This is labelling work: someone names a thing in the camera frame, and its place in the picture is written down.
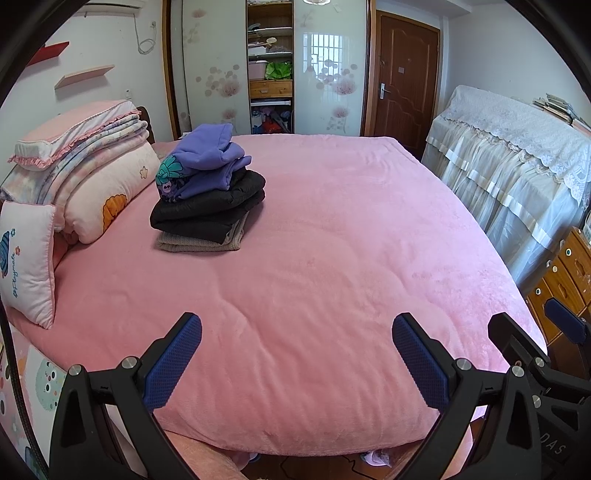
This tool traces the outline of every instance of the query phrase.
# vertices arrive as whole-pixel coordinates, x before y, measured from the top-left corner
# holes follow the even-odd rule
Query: storage box
[[[266,69],[267,69],[267,62],[265,60],[249,61],[248,62],[248,79],[249,80],[264,80]]]

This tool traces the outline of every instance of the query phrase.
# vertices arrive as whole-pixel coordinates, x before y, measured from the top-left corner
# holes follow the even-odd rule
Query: drawer
[[[535,286],[534,291],[530,293],[530,295],[525,300],[528,307],[534,314],[535,321],[538,323],[540,330],[542,330],[542,333],[546,338],[547,345],[560,334],[558,327],[554,325],[554,323],[552,323],[544,314],[544,304],[552,297],[553,295],[550,291],[550,288],[548,285],[546,285],[544,279],[542,279],[540,280],[540,283]]]
[[[266,80],[250,82],[251,98],[291,97],[292,80]]]
[[[583,297],[560,258],[552,260],[550,268],[544,275],[544,281],[550,288],[552,296],[560,300],[575,315],[583,311],[585,308]]]
[[[576,229],[571,231],[558,257],[577,285],[585,305],[591,303],[591,248]]]

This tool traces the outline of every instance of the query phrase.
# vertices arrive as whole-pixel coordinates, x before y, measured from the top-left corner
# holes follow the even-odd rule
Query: sliding wardrobe door
[[[294,0],[295,133],[360,134],[366,48],[365,0]]]
[[[191,126],[251,133],[245,0],[184,0],[183,59]]]

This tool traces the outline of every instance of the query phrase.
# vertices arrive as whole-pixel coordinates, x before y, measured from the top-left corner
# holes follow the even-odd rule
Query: pink ruffle trim
[[[49,158],[22,157],[20,155],[11,155],[10,158],[8,159],[8,163],[15,162],[15,163],[18,163],[19,165],[35,165],[40,170],[43,170],[44,168],[47,168],[49,165],[54,163],[56,160],[59,160],[60,158],[62,158],[72,148],[74,148],[79,142],[87,140],[88,138],[92,137],[93,135],[96,135],[98,132],[103,130],[104,127],[106,127],[107,125],[110,125],[110,124],[116,122],[117,120],[121,120],[122,118],[124,118],[128,115],[132,115],[132,114],[139,115],[140,111],[139,110],[131,110],[130,112],[124,113],[123,115],[116,116],[115,118],[109,120],[108,122],[105,122],[102,125],[99,125],[96,128],[93,128],[92,130],[88,130],[84,134],[76,137],[69,144],[61,147],[57,152],[55,152]]]

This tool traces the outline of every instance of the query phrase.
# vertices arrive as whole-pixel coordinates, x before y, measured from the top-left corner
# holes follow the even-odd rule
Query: ruffled pillowcase
[[[130,113],[139,113],[129,100],[91,102],[45,122],[19,140],[8,161],[27,170],[45,170],[83,140]]]

